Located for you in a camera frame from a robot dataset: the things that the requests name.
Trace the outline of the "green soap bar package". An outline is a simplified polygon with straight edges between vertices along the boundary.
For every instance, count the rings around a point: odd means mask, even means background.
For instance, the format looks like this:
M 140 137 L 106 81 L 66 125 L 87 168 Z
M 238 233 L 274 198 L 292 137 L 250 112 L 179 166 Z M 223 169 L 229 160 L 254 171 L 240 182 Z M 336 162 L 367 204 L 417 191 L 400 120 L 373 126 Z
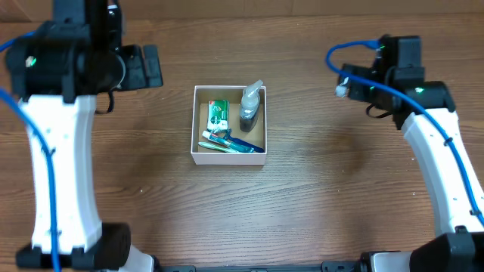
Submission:
M 228 100 L 210 100 L 208 102 L 207 130 L 208 131 L 226 131 L 229 129 Z

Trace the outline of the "clear pump dispenser bottle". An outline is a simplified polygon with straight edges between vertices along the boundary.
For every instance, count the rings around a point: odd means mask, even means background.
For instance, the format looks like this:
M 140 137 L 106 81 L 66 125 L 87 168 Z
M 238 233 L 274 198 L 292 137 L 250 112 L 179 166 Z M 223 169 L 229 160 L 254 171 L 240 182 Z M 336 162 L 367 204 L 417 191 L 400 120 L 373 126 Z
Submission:
M 258 80 L 243 90 L 239 110 L 241 131 L 250 132 L 257 122 L 260 104 L 259 90 L 262 85 L 263 81 Z

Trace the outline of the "green toothbrush with cap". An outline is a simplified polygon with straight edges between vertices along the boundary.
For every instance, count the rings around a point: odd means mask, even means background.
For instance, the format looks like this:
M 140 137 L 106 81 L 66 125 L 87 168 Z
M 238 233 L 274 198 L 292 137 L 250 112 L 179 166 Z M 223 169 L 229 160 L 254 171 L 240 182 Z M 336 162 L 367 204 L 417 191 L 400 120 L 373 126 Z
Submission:
M 203 147 L 203 148 L 206 148 L 206 149 L 209 149 L 209 150 L 217 150 L 217 151 L 221 151 L 221 152 L 224 152 L 224 153 L 239 153 L 239 151 L 231 149 L 230 147 L 224 147 L 224 146 L 221 146 L 221 145 L 218 145 L 218 144 L 213 144 L 213 143 L 210 143 L 210 142 L 199 142 L 198 145 L 200 147 Z

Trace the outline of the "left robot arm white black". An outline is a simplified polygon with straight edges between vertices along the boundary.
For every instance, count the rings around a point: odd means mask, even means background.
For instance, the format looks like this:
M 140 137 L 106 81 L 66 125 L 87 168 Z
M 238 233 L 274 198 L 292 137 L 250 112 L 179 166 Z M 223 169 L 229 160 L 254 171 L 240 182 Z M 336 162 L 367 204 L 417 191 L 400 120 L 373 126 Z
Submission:
M 53 17 L 1 47 L 11 76 L 2 100 L 25 123 L 36 198 L 34 231 L 16 264 L 83 271 L 160 269 L 125 223 L 95 201 L 92 127 L 99 94 L 163 85 L 155 45 L 124 45 L 123 13 L 108 0 L 55 1 Z

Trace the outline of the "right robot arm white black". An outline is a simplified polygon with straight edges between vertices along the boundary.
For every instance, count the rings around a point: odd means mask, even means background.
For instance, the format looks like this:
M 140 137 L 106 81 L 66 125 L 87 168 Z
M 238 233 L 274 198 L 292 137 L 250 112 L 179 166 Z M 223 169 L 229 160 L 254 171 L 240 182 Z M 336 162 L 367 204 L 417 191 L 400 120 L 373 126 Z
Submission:
M 332 47 L 335 94 L 391 116 L 417 158 L 435 218 L 435 239 L 410 252 L 364 252 L 353 271 L 481 271 L 483 189 L 444 82 L 427 81 L 419 36 L 384 35 Z

